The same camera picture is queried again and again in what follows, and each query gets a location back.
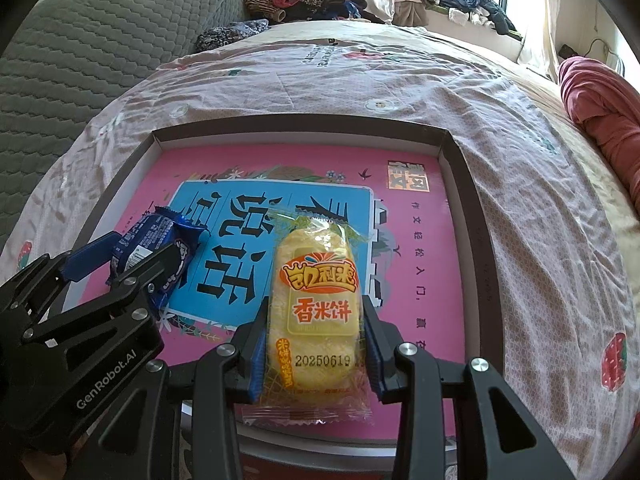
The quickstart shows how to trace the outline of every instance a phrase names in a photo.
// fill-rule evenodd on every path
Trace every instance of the snack package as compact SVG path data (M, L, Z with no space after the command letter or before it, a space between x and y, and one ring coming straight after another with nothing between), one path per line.
M180 268L164 286L150 295L156 311L161 309L193 260L198 239L206 229L206 225L194 225L178 212L156 206L155 212L144 215L114 246L107 284L167 243L174 243L180 249Z
M245 409L244 420L367 420L362 298L348 236L356 233L322 218L293 223L274 251L260 406Z

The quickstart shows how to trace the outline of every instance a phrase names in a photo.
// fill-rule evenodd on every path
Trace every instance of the bed sheet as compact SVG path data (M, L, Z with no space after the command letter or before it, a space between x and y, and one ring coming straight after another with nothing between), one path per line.
M640 399L639 291L627 277L640 275L640 235L624 190L561 106L553 83L435 34L279 25L161 66L107 106L29 198L0 256L0 280L29 257L71 248L156 128L328 111L442 126L463 150L492 233L505 378L578 478L601 478L625 447ZM622 358L623 340L624 366L612 374L607 363Z

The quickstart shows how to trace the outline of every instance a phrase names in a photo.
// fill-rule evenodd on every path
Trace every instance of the cable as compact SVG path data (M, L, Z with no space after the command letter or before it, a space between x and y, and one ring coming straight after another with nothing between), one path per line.
M609 46L609 43L604 41L602 38L596 38L595 40L591 41L589 49L588 49L587 53L583 57L587 57L591 53L591 50L593 49L593 45L596 43L596 41L601 41L602 42L605 58L608 59L609 58L609 54L611 54L612 56L614 56L616 58L617 61L616 61L616 67L614 68L614 70L616 72L618 72L622 77L624 77L625 76L625 63L622 61L622 58L618 54L616 54L615 52L613 52L611 50L611 47Z
M596 41L601 41L604 44L605 49L606 49L605 50L605 54L607 54L608 52L611 52L611 48L609 47L609 43L604 41L602 38L596 38L595 40L591 41L591 44L589 46L589 49L587 50L587 53L582 57L587 57L591 53L591 49L593 48L593 45L596 43Z

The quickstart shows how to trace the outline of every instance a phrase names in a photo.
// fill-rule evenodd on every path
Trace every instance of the gray quilted blanket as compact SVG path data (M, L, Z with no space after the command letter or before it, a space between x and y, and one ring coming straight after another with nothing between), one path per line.
M0 249L38 181L92 117L242 0L44 0L0 58Z

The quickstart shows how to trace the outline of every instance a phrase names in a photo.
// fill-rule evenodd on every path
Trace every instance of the cookie package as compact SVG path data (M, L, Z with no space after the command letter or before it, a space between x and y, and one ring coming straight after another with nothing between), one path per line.
M246 423L369 420L360 282L346 224L270 213L283 231L274 250L266 370Z

